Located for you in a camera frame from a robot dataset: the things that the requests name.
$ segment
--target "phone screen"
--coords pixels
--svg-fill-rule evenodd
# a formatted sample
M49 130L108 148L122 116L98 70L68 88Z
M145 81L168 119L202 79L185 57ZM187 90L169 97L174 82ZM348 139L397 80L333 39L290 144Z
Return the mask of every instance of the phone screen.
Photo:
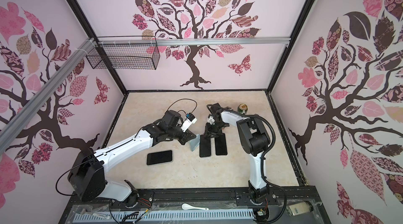
M163 164L172 162L172 150L159 151L147 154L147 165Z

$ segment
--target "aluminum rail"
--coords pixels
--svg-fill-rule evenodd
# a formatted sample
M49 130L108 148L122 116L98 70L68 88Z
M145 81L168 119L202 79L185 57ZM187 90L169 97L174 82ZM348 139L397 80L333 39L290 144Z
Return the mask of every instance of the aluminum rail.
M99 41L99 45L114 45L114 44L142 44L149 43L149 40L113 40L108 38L107 40ZM288 44L290 42L289 37L255 37L255 38L221 38L221 39L159 39L158 45L228 45L228 44Z
M48 80L46 84L28 101L23 109L2 129L0 135L0 155L7 149L12 141L18 136L29 121L36 115L38 110L46 103L48 98L60 86L78 63L94 48L93 39L88 38L71 55L60 69Z

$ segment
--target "black cable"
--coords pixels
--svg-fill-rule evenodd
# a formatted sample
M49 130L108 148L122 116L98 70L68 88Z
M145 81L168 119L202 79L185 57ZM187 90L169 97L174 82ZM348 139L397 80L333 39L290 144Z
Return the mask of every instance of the black cable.
M193 111L198 107L198 103L197 103L195 100L188 99L188 98L183 98L183 99L179 99L179 100L175 101L173 104L171 104L171 106L169 106L169 108L167 109L167 111L172 107L172 105L174 105L176 102L181 101L181 100L190 100L190 101L194 101L194 102L196 103L196 106L195 106L195 108L192 110L191 113L193 113Z
M225 110L225 111L229 111L229 112L231 112L231 113L237 114L237 115L242 116L242 117L249 117L249 118L257 118L257 119L260 119L260 120L262 120L262 121L269 127L269 130L270 130L270 132L271 132L271 134L272 134L272 142L270 143L270 145L269 145L269 147L267 148L267 150L266 150L266 151L263 151L262 156L260 157L260 159L261 159L261 162L260 162L260 173L261 173L261 175L262 175L263 181L266 182L266 184L271 185L271 186L274 186L274 187L277 187L277 188L279 188L281 191L283 191L283 193L284 193L284 204L283 204L283 207L282 207L280 213L279 213L274 219L272 219L272 220L270 220L270 221L256 221L256 222L257 222L258 224L270 224L270 223L273 223L273 222L278 221L278 220L281 218L281 216L283 215L284 211L285 211L285 208L286 208L286 205L287 205L287 194L286 194L286 192L285 192L285 190L284 190L283 187L269 182L269 181L266 179L266 176L264 175L264 160L266 159L264 156L275 146L275 143L276 143L276 134L275 134L275 131L274 131L273 127L271 126L271 124L270 124L266 119L264 119L264 118L261 117L261 116L258 116L258 115L243 115L243 114L238 113L238 112L236 112L236 111L233 111L233 110L230 110L230 109L226 109L226 108L220 107L220 106L218 106L218 105L208 104L208 105L207 105L207 109L210 111L210 113L211 113L212 115L213 115L213 112L211 111L211 109L209 108L209 106L217 107L217 108L219 108L219 109L222 109L222 110Z

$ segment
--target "beige table surface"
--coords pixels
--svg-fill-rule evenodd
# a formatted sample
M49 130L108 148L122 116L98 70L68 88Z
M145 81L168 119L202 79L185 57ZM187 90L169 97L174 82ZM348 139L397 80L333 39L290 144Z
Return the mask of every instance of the beige table surface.
M248 114L259 114L274 127L276 144L266 154L266 176L280 186L298 186L297 178L285 150L275 118L264 91L209 91L209 92L155 92L130 93L113 130L108 145L134 135L142 126L162 118L170 104L181 98L197 101L194 115L197 122L189 130L203 134L209 111L207 104L219 103L222 107L236 110L241 103L247 104ZM194 108L193 101L182 100L171 109L187 113ZM161 142L140 151L116 165L106 175L114 180L129 180L136 188L206 188L245 187L249 180L248 154L242 149L238 129L234 126L223 130L226 135L227 156L216 156L214 141L210 157L199 157L199 147L190 151L189 143L181 145L177 140ZM146 165L150 152L173 150L173 162L154 166Z

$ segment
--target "wall mural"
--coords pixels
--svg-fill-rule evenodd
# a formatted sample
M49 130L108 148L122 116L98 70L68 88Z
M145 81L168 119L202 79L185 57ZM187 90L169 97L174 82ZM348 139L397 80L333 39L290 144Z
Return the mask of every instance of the wall mural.
M401 154L403 146L390 144L387 138L377 140L371 133L389 132L396 137L403 137L401 131L387 126L390 120L403 123L403 107L395 104L403 101L403 85L389 86L392 78L403 78L403 66L399 66L403 50L385 53L393 41L393 44L403 41L402 3L403 0L363 0L367 14L358 11L346 13L349 27L341 27L337 19L330 27L326 42L323 37L314 41L313 56L305 61L306 67L298 74L298 79L307 88L302 96L307 98L306 108L310 118L303 135L289 129L297 141L297 155L300 149L308 164L306 145L316 127L325 124L323 133L329 134L330 144L335 145L340 139L340 161L343 167L350 163L358 179L385 204L383 179L396 199L403 204L403 168L393 161L393 157ZM375 27L371 26L370 19L376 19ZM399 29L401 27L398 36L395 34L394 23L398 24ZM372 43L376 51L359 43L349 43L350 36L367 44ZM363 96L359 92L364 89L373 92ZM380 106L380 100L390 102L390 105ZM367 127L354 128L357 122L365 122ZM344 136L350 139L351 148L346 146ZM354 149L357 146L366 152ZM371 157L372 153L380 153L384 157ZM344 198L340 196L341 200L337 202L339 212L345 218L352 216L352 223L382 223L374 215L354 209L339 183L338 190L339 196L345 195Z
M141 14L135 14L133 25L144 30L143 39L156 36L157 39L194 39L254 37L260 29L252 28L253 21L258 16L246 16L252 8L248 0L135 0ZM193 75L184 85L194 84L203 89L199 83L211 83L200 76L194 57L210 57L214 52L219 57L234 53L243 47L241 45L210 45L159 46L160 53L165 52L166 58L172 56L176 60L185 60ZM249 70L250 56L246 56L241 64L228 65L241 74Z
M24 14L32 24L32 31L28 31L27 35L17 40L15 45L17 50L11 50L14 45L7 45L8 39L11 36L26 33L22 29L26 24L26 19L19 16L19 8L15 3L8 2L7 7L8 9L0 7L0 33L5 39L5 41L0 41L0 53L5 62L3 69L8 69L0 70L0 93L8 97L8 99L0 99L0 113L11 114L9 118L0 116L0 121L5 124L9 123L27 104L31 94L34 95L50 79L50 70L52 68L55 71L59 70L58 62L66 61L71 55L68 39L58 45L52 29L45 32L41 21L25 10ZM46 62L45 65L41 65L40 58ZM80 75L84 65L84 60L81 60L38 111L40 121L20 132L17 139L25 139L25 141L11 145L6 149L8 151L19 148L19 152L14 157L15 161L6 153L2 155L0 162L0 208L5 203L3 194L14 190L14 182L20 178L18 169L35 177L35 166L41 162L49 161L51 153L56 149L73 147L83 150L94 146L97 141L99 134L87 142L80 138L71 138L62 134L62 127L67 126L68 118L74 116L68 107L79 106L84 102L80 98L85 91L88 78L88 76ZM105 102L107 99L105 93L108 92L109 88L102 84L98 78L96 78L96 82L94 81L95 83L100 90L95 103L98 101L98 96L101 101Z

